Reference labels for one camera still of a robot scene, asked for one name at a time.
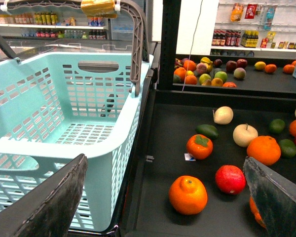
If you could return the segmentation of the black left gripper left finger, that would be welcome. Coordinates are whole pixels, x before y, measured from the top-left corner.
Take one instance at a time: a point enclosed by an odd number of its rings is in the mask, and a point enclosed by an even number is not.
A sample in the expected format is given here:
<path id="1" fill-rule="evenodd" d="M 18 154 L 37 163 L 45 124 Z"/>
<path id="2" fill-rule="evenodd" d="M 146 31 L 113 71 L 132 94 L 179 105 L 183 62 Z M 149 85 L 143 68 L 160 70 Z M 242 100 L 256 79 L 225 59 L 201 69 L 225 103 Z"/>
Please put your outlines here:
<path id="1" fill-rule="evenodd" d="M 78 155 L 0 212 L 0 237 L 65 237 L 82 197 L 88 168 Z"/>

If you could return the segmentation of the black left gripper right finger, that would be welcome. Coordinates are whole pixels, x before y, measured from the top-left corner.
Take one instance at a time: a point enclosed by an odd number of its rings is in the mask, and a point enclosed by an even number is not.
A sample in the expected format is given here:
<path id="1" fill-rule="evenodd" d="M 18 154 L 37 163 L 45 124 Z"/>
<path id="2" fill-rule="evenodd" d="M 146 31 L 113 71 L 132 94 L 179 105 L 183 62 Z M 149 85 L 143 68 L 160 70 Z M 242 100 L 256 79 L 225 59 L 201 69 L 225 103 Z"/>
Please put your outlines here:
<path id="1" fill-rule="evenodd" d="M 296 184 L 252 157 L 243 172 L 268 235 L 296 237 Z"/>

